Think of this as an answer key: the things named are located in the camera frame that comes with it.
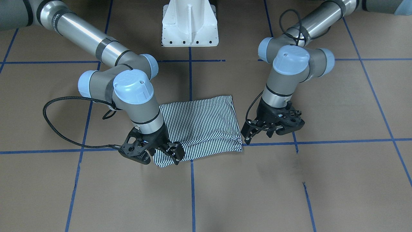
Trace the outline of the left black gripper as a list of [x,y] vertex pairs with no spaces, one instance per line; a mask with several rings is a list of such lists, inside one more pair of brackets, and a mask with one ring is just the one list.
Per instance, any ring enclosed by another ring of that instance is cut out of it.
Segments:
[[241,128],[241,135],[249,145],[252,138],[260,131],[266,131],[268,137],[273,133],[285,135],[300,130],[305,121],[301,119],[300,111],[295,110],[291,101],[287,101],[286,106],[274,108],[266,104],[262,99],[257,107],[257,117],[255,120],[247,119]]

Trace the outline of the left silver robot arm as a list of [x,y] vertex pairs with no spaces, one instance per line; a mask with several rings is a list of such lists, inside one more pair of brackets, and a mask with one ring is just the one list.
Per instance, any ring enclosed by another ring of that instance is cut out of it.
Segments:
[[325,48],[306,46],[325,35],[331,26],[356,10],[393,15],[411,15],[410,0],[325,0],[319,7],[302,18],[295,9],[298,22],[278,38],[265,38],[258,47],[258,56],[272,65],[264,90],[256,97],[259,101],[254,120],[245,118],[241,129],[246,144],[265,131],[285,135],[300,130],[305,122],[301,112],[292,106],[291,98],[297,85],[321,77],[334,68],[334,54]]

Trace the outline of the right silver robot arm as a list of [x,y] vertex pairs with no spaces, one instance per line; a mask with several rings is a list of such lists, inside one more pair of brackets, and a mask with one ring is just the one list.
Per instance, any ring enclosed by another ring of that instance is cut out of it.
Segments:
[[[111,148],[122,156],[149,164],[156,151],[177,165],[185,152],[179,141],[171,141],[163,113],[154,95],[151,80],[158,74],[158,63],[149,54],[135,54],[118,40],[108,36],[73,12],[61,0],[2,0],[1,30],[39,25],[55,31],[108,67],[105,71],[84,72],[78,80],[80,96],[50,100],[42,110],[50,128],[61,138],[89,149]],[[63,100],[88,100],[109,107],[103,120],[117,111],[128,115],[133,128],[123,144],[91,146],[72,141],[50,122],[47,108]]]

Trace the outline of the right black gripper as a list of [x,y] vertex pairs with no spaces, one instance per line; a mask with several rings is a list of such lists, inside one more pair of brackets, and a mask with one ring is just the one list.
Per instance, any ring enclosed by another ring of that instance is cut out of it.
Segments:
[[179,141],[169,141],[165,123],[158,131],[151,134],[142,134],[133,128],[118,152],[125,158],[147,165],[151,161],[150,156],[153,156],[156,150],[160,151],[158,166],[178,165],[185,155]]

